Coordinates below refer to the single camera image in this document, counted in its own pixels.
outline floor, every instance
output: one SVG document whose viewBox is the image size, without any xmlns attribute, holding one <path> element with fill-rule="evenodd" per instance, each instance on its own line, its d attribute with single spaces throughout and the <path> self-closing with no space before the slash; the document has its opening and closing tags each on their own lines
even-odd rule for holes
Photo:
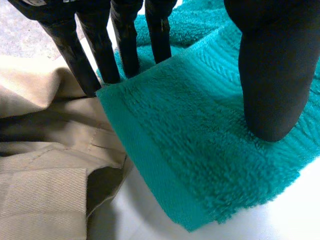
<svg viewBox="0 0 320 240">
<path fill-rule="evenodd" d="M 84 34 L 77 18 L 76 21 L 81 40 Z M 27 19 L 7 0 L 0 0 L 0 26 L 0 55 L 50 60 L 59 57 L 60 53 L 54 42 L 39 23 Z"/>
</svg>

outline white table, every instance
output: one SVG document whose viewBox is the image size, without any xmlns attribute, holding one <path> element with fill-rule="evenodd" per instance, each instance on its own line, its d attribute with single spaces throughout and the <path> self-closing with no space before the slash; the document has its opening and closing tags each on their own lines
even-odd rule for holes
<svg viewBox="0 0 320 240">
<path fill-rule="evenodd" d="M 134 168 L 112 202 L 95 213 L 90 239 L 100 240 L 320 240 L 320 158 L 268 204 L 188 233 L 174 224 Z"/>
</svg>

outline black object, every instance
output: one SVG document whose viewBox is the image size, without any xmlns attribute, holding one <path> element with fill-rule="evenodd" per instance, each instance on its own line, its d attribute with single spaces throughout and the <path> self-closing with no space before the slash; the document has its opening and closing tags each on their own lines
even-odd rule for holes
<svg viewBox="0 0 320 240">
<path fill-rule="evenodd" d="M 157 64 L 171 57 L 168 17 L 176 3 L 177 0 L 145 1 L 145 16 L 152 52 Z M 143 0 L 111 0 L 111 20 L 123 70 L 128 78 L 139 73 L 137 32 L 134 21 L 142 6 Z"/>
<path fill-rule="evenodd" d="M 139 73 L 137 53 L 137 31 L 134 21 L 143 0 L 111 0 L 111 21 L 116 43 L 127 78 Z"/>
<path fill-rule="evenodd" d="M 239 72 L 249 129 L 275 142 L 295 126 L 320 56 L 319 0 L 224 0 L 242 31 Z"/>
<path fill-rule="evenodd" d="M 145 0 L 145 18 L 156 64 L 171 57 L 168 17 L 176 3 L 177 0 Z"/>
<path fill-rule="evenodd" d="M 50 35 L 73 75 L 88 97 L 101 88 L 76 33 L 75 13 L 79 16 L 103 81 L 120 82 L 112 44 L 107 32 L 108 0 L 8 0 L 22 14 L 37 20 Z"/>
</svg>

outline beige cloth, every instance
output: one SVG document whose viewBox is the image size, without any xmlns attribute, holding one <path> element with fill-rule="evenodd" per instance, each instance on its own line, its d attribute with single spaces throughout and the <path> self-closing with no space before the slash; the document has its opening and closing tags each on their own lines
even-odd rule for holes
<svg viewBox="0 0 320 240">
<path fill-rule="evenodd" d="M 116 193 L 125 159 L 63 60 L 0 56 L 0 240 L 86 239 L 87 216 Z"/>
</svg>

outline towel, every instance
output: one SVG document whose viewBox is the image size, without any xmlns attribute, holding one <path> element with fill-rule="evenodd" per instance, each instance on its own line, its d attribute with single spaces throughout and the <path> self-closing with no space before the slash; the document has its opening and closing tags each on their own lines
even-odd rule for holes
<svg viewBox="0 0 320 240">
<path fill-rule="evenodd" d="M 153 66 L 147 25 L 138 17 L 142 73 L 97 96 L 162 209 L 194 231 L 272 201 L 319 156 L 320 66 L 296 126 L 283 140 L 265 142 L 246 127 L 241 32 L 223 1 L 185 0 L 169 21 L 175 55 Z"/>
</svg>

